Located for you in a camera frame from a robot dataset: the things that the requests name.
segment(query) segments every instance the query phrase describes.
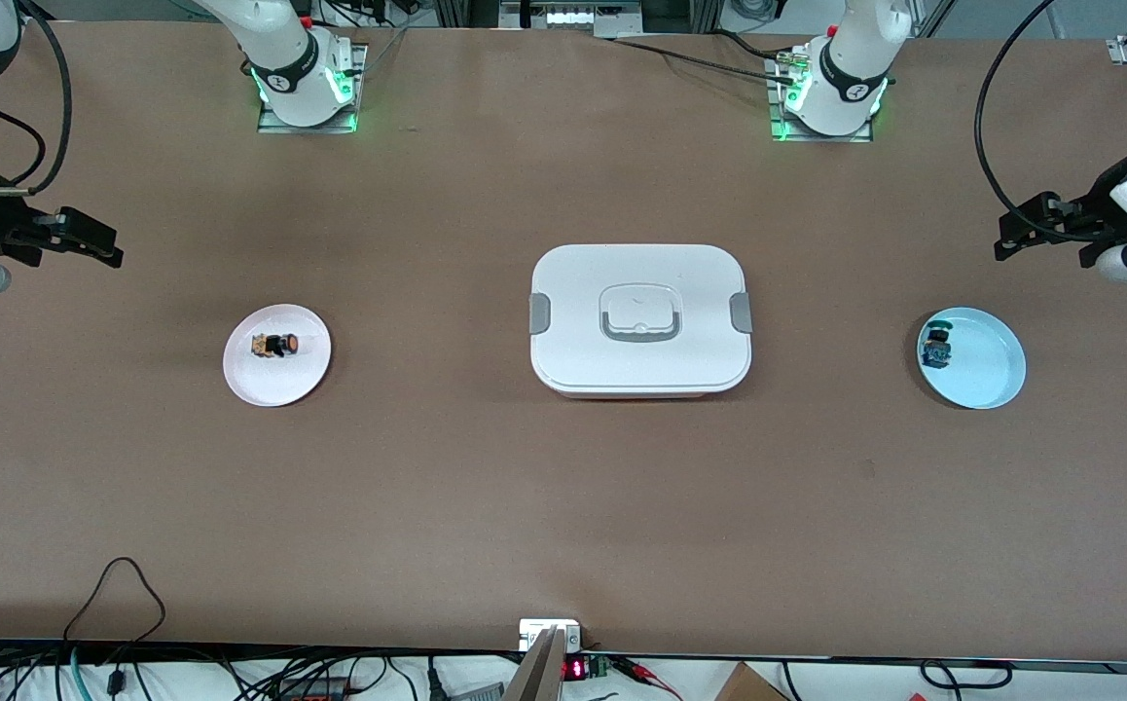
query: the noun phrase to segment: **brown table surface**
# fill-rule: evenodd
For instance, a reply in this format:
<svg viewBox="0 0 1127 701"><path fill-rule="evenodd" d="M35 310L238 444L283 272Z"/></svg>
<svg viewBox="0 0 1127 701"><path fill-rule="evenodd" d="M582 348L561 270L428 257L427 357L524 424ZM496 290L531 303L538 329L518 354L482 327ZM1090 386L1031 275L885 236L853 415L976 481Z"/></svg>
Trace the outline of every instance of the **brown table surface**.
<svg viewBox="0 0 1127 701"><path fill-rule="evenodd" d="M0 106L52 142L28 34ZM511 647L567 615L636 651L1127 660L1127 285L1070 246L992 259L995 44L912 41L878 141L797 145L756 81L569 33L408 32L346 137L258 136L220 26L60 36L74 136L37 205L115 225L126 265L51 254L0 294L0 636L61 633L132 554L158 639ZM1127 153L1127 68L1028 41L987 122L1014 198L1081 194ZM0 171L29 154L0 125ZM530 274L569 242L735 254L749 375L692 402L548 390ZM257 409L221 352L278 302L336 354ZM955 304L1021 336L1012 405L921 384L911 337ZM78 633L151 620L127 569Z"/></svg>

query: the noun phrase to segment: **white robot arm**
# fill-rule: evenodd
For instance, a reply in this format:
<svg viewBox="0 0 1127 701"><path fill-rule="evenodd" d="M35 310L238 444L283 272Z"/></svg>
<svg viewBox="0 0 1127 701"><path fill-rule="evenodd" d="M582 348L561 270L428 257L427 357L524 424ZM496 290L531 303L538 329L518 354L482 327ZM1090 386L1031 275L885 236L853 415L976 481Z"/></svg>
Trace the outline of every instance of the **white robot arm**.
<svg viewBox="0 0 1127 701"><path fill-rule="evenodd" d="M289 125L322 124L355 99L352 41L304 28L289 0L196 0L231 30L260 97Z"/></svg>
<svg viewBox="0 0 1127 701"><path fill-rule="evenodd" d="M805 70L784 107L826 136L857 132L888 87L888 68L909 36L907 0L846 0L834 35L816 36L800 52Z"/></svg>

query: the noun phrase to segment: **black connector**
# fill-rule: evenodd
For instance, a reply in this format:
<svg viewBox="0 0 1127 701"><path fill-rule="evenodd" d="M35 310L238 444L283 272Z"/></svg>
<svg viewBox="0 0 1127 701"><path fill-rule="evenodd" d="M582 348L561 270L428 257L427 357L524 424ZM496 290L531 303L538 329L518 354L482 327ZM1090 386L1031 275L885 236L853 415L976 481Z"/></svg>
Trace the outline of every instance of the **black connector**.
<svg viewBox="0 0 1127 701"><path fill-rule="evenodd" d="M429 658L429 671L425 674L429 677L429 701L452 701L443 689L443 680L438 678L438 671L434 668L434 657Z"/></svg>
<svg viewBox="0 0 1127 701"><path fill-rule="evenodd" d="M110 698L114 698L122 693L123 689L126 689L126 674L123 669L112 671L109 682L105 683L105 693L109 693Z"/></svg>

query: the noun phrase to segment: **metal mounting plate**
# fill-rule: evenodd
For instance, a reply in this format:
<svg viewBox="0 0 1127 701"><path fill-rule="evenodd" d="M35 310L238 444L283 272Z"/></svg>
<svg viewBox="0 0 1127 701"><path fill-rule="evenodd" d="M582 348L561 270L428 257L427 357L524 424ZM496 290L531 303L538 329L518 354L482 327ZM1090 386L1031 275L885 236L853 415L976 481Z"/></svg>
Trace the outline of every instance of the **metal mounting plate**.
<svg viewBox="0 0 1127 701"><path fill-rule="evenodd" d="M517 649L521 653L527 653L533 641L538 639L538 633L542 633L545 629L554 625L562 627L565 633L567 633L567 651L569 655L580 653L582 624L573 621L573 619L520 619L520 644Z"/></svg>
<svg viewBox="0 0 1127 701"><path fill-rule="evenodd" d="M763 69L769 76L789 76L784 71L784 68L774 59L764 60ZM793 112L786 110L786 94L790 89L788 86L780 85L773 80L767 79L766 81L766 101L770 106L770 112L772 112L772 136L775 137L775 141L867 143L873 140L870 117L867 117L867 122L862 124L861 128L854 133L846 134L846 136L826 136L826 134L814 132Z"/></svg>
<svg viewBox="0 0 1127 701"><path fill-rule="evenodd" d="M1109 57L1112 62L1127 63L1127 52L1125 52L1125 36L1118 36L1116 39L1106 39L1104 45L1108 46Z"/></svg>
<svg viewBox="0 0 1127 701"><path fill-rule="evenodd" d="M349 44L349 39L343 37L345 43ZM284 121L279 119L274 110L270 110L269 106L265 104L264 99L260 101L260 116L257 118L257 132L259 133L352 133L355 132L355 127L360 123L361 115L361 95L364 92L364 63L369 56L369 45L367 44L349 44L350 53L339 55L338 70L348 70L349 68L355 71L355 76L352 76L352 92L354 98L352 103L345 105L340 110L334 112L331 118L326 119L319 125L289 125Z"/></svg>

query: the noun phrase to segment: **white plastic container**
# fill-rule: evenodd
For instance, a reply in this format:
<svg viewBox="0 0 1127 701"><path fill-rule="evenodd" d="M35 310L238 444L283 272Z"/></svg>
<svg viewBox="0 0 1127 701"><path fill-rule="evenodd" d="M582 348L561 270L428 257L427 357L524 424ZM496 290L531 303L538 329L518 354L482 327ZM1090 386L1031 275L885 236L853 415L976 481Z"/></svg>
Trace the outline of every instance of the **white plastic container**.
<svg viewBox="0 0 1127 701"><path fill-rule="evenodd" d="M560 246L533 267L533 372L567 397L731 390L749 372L752 331L745 274L722 248Z"/></svg>

